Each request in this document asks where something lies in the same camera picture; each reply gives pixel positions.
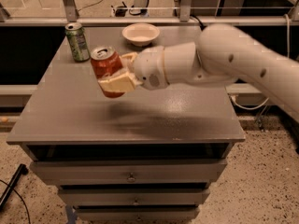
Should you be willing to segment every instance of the soda can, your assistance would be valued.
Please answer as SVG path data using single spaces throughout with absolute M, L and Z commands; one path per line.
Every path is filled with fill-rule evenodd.
M 119 54 L 110 46 L 100 46 L 93 49 L 91 56 L 91 64 L 97 79 L 111 76 L 123 68 Z M 109 98 L 117 98 L 123 95 L 123 92 L 107 92 L 103 89 L 102 92 Z
M 79 22 L 71 22 L 65 26 L 65 34 L 76 62 L 85 62 L 90 59 L 84 28 Z

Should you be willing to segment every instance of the red can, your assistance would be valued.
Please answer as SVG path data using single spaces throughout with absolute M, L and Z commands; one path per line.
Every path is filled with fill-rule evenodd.
M 123 68 L 119 54 L 112 47 L 97 47 L 91 52 L 91 57 L 93 71 L 97 79 L 111 76 Z M 103 89 L 102 92 L 109 98 L 117 98 L 123 95 L 122 92 L 107 92 Z

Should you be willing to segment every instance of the can lid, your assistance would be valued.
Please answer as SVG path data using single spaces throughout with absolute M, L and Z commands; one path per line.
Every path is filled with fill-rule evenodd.
M 68 31 L 75 31 L 77 29 L 80 29 L 82 27 L 82 24 L 79 22 L 70 22 L 65 26 L 65 29 Z
M 112 47 L 97 47 L 91 52 L 91 56 L 96 61 L 103 61 L 113 55 L 114 49 Z

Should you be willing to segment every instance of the bowl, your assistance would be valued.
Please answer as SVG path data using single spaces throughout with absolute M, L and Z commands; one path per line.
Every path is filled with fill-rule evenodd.
M 158 27 L 147 23 L 136 23 L 125 27 L 122 35 L 133 45 L 145 47 L 160 34 Z

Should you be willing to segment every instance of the white robotic arm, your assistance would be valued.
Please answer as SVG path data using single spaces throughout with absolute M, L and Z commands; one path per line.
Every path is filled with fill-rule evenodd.
M 173 83 L 224 86 L 240 78 L 299 122 L 299 63 L 227 24 L 210 25 L 197 44 L 144 49 L 133 67 L 148 90 Z

